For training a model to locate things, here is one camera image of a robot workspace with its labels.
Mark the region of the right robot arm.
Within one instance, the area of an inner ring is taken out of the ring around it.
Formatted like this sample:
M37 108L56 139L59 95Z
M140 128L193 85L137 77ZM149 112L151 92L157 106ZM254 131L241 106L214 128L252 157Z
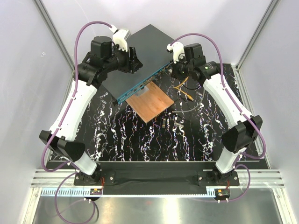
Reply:
M221 67L214 61L206 62L199 43L184 46L180 42L168 44L167 51L173 54L173 77L192 77L214 99L223 112L228 130L222 135L223 150L212 171L209 181L223 185L233 173L237 158L257 139L263 123L259 115L253 116L227 82L221 78Z

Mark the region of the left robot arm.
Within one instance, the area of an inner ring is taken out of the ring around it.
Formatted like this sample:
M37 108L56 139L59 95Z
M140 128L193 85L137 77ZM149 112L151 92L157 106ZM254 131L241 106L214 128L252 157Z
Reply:
M95 37L90 51L75 70L71 91L58 118L48 131L40 132L39 138L45 148L65 158L75 167L78 178L90 185L102 180L101 169L87 154L85 144L75 140L82 116L109 72L118 70L134 74L142 66L135 47L125 49L117 40Z

